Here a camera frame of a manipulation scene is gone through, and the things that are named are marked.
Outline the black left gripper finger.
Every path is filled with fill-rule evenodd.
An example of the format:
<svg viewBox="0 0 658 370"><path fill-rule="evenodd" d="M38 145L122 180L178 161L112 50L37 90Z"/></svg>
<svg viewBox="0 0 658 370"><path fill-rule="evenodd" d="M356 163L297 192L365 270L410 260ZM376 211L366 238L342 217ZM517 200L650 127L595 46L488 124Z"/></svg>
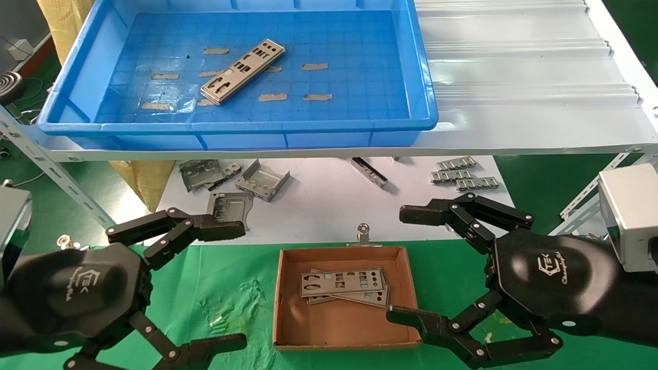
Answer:
<svg viewBox="0 0 658 370"><path fill-rule="evenodd" d="M209 214L190 215L178 208L151 213L106 229L110 243L125 246L158 236L158 241L143 253L146 265L154 271L164 267L194 241L230 241L244 235L242 221L218 221Z"/></svg>

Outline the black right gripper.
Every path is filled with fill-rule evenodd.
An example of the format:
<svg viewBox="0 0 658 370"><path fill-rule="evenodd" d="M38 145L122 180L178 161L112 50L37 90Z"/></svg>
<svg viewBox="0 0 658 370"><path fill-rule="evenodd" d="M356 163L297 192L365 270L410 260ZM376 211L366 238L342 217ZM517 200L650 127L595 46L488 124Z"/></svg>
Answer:
<svg viewBox="0 0 658 370"><path fill-rule="evenodd" d="M606 242L535 234L531 214L474 193L404 205L399 220L448 226L478 253L491 253L493 287L500 293L487 292L455 318L399 305L386 311L390 323L415 328L424 344L448 349L469 368L549 358L562 348L550 328L656 346L656 273L626 272ZM483 223L512 232L496 239ZM499 305L513 323L529 327L531 337L477 341L470 331Z"/></svg>

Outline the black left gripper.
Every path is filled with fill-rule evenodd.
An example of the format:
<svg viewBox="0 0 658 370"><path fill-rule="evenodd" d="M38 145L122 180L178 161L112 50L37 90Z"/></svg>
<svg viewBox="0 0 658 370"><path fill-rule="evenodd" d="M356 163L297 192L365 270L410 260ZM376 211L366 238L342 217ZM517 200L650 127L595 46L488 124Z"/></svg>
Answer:
<svg viewBox="0 0 658 370"><path fill-rule="evenodd" d="M60 250L18 259L2 289L2 356L80 351L65 369L120 369L96 360L133 330L160 353L153 369L207 369L214 356L245 349L245 334L174 346L143 313L150 269L130 248Z"/></svg>

